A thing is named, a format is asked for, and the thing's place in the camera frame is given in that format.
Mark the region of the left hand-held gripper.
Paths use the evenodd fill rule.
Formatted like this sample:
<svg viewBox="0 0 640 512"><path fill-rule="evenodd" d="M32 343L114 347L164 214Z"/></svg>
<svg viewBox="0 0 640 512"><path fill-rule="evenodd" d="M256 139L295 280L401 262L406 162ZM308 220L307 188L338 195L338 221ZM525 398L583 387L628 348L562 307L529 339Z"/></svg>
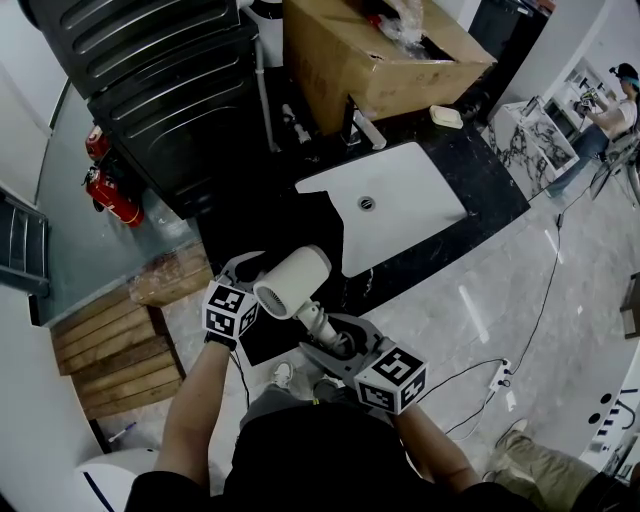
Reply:
<svg viewBox="0 0 640 512"><path fill-rule="evenodd" d="M231 286L253 286L265 274L263 251L251 251L231 258L206 289L202 303L202 327L219 336L238 341L257 319L255 296Z"/></svg>

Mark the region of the white hair dryer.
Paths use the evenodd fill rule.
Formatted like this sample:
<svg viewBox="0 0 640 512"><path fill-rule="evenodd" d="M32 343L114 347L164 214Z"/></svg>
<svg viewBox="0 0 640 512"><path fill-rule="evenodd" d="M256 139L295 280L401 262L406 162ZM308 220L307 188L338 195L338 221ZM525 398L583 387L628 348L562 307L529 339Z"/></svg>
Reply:
<svg viewBox="0 0 640 512"><path fill-rule="evenodd" d="M278 320L296 319L308 335L339 356L345 356L353 342L329 323L324 308L311 296L328 280L332 266L316 245L296 249L264 277L254 283L253 293L262 308Z"/></svg>

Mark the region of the person's grey trousers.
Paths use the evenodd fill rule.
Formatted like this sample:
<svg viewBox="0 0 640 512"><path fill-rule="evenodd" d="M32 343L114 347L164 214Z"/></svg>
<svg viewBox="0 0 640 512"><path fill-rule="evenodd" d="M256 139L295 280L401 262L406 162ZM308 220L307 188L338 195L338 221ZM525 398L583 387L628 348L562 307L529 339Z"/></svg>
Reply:
<svg viewBox="0 0 640 512"><path fill-rule="evenodd" d="M296 398L288 388L269 384L263 393L250 404L247 413L240 421L240 428L246 426L250 421L268 414L291 408L321 404L338 404L367 414L386 424L391 424L391 421L382 412L367 408L361 404L353 389L347 386L339 386L334 380L326 377L314 385L313 398L308 400Z"/></svg>

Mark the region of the person's black shirt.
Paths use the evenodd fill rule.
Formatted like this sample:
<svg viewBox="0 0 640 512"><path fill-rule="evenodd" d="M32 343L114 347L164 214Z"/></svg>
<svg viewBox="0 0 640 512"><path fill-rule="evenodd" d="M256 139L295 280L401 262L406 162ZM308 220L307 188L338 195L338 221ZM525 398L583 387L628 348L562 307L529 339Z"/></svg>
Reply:
<svg viewBox="0 0 640 512"><path fill-rule="evenodd" d="M537 512L493 483L459 494L422 479L396 431L340 404L305 405L249 421L223 492L185 476L137 477L125 512Z"/></svg>

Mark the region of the wooden plank pallet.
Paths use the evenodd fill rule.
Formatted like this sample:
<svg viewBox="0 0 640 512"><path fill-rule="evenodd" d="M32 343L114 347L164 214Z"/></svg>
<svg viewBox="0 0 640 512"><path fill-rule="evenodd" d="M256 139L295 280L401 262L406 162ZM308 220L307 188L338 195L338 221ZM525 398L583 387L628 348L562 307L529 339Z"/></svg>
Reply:
<svg viewBox="0 0 640 512"><path fill-rule="evenodd" d="M50 333L59 372L72 379L89 421L169 399L185 378L162 311L134 302L125 285Z"/></svg>

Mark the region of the white power strip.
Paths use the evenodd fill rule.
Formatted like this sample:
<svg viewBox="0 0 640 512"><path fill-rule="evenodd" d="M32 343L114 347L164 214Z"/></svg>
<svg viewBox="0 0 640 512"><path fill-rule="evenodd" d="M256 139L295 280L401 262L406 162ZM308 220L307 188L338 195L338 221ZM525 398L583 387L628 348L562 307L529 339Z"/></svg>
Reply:
<svg viewBox="0 0 640 512"><path fill-rule="evenodd" d="M503 388L508 388L511 385L511 366L512 363L508 359L502 359L497 368L497 371L489 384L489 390L493 393L498 393Z"/></svg>

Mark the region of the white sink basin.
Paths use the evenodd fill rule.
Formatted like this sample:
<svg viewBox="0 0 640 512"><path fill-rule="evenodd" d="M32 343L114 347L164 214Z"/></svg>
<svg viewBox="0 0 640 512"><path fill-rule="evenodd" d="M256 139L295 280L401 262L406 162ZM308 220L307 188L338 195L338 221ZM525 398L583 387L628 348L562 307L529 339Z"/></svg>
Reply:
<svg viewBox="0 0 640 512"><path fill-rule="evenodd" d="M325 191L342 219L342 274L353 278L467 217L427 153L404 143L305 178L299 193Z"/></svg>

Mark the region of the chrome faucet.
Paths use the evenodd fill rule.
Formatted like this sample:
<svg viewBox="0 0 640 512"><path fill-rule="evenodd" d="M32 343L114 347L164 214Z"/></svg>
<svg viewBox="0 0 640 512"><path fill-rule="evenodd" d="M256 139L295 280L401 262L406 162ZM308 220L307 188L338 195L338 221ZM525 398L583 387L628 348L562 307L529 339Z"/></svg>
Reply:
<svg viewBox="0 0 640 512"><path fill-rule="evenodd" d="M387 145L387 140L374 124L364 116L351 95L347 96L340 134L347 146L359 144L362 135L369 140L373 150L385 149Z"/></svg>

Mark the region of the black marble vanity counter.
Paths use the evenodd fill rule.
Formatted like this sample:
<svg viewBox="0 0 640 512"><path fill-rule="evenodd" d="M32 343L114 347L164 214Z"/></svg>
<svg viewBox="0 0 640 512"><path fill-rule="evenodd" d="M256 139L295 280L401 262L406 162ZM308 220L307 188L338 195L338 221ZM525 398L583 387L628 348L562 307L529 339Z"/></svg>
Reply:
<svg viewBox="0 0 640 512"><path fill-rule="evenodd" d="M528 210L528 202L476 129L436 126L427 111L377 123L385 149L416 142L467 211L467 217L395 257L353 277L342 274L344 225L325 191L299 193L308 177L374 152L368 141L347 146L339 134L299 144L282 129L282 149L251 166L244 183L217 187L197 218L214 274L233 257L263 251L270 271L296 249L318 246L331 262L314 299L330 313L362 316L428 279Z"/></svg>

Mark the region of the white round bin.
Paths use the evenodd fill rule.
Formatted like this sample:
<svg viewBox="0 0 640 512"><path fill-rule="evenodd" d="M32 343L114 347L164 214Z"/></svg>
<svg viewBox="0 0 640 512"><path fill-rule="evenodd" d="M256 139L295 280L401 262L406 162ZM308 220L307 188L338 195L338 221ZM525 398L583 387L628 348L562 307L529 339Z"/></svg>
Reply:
<svg viewBox="0 0 640 512"><path fill-rule="evenodd" d="M134 480L153 469L158 451L132 448L103 454L80 464L80 489L96 512L124 512Z"/></svg>

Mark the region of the white marble pattern cabinet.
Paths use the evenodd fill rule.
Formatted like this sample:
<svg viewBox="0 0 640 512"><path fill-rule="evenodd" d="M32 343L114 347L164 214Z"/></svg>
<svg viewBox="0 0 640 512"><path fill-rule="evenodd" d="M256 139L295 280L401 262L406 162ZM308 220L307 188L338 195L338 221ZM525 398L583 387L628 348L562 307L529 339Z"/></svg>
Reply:
<svg viewBox="0 0 640 512"><path fill-rule="evenodd" d="M481 136L528 200L579 161L537 99L500 106Z"/></svg>

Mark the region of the white curved desk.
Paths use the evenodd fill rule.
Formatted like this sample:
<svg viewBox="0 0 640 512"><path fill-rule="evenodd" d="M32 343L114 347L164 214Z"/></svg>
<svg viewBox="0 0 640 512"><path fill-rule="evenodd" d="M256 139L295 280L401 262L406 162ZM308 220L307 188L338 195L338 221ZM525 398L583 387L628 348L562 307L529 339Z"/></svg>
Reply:
<svg viewBox="0 0 640 512"><path fill-rule="evenodd" d="M640 405L640 341L632 340L611 351L596 366L589 382L589 397L595 402L589 408L588 424L592 433L581 459L599 472L614 457L627 432L636 423L636 408Z"/></svg>

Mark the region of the brown wooden cabinet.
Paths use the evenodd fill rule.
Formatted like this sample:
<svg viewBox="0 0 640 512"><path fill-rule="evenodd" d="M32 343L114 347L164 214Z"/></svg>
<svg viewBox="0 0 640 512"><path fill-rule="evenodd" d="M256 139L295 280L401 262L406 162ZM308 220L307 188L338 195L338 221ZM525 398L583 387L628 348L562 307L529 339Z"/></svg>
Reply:
<svg viewBox="0 0 640 512"><path fill-rule="evenodd" d="M640 337L640 272L632 274L625 292L620 313L623 321L624 337Z"/></svg>

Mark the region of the clear plastic wrap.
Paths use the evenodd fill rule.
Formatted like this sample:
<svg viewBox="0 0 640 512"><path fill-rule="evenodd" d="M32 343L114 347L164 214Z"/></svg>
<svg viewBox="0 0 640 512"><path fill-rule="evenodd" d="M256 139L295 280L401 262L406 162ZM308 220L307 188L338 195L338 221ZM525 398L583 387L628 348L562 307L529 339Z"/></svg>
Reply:
<svg viewBox="0 0 640 512"><path fill-rule="evenodd" d="M366 10L369 21L400 50L415 59L429 58L422 0L367 0Z"/></svg>

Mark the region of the black tall cabinet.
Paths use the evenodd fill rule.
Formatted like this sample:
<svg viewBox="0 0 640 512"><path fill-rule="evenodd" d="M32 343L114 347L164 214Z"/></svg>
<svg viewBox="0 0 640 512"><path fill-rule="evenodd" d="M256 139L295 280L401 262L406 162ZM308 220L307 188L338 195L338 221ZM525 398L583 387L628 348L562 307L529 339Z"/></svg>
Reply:
<svg viewBox="0 0 640 512"><path fill-rule="evenodd" d="M495 58L482 77L478 117L486 121L541 35L550 13L537 0L481 0L469 34Z"/></svg>

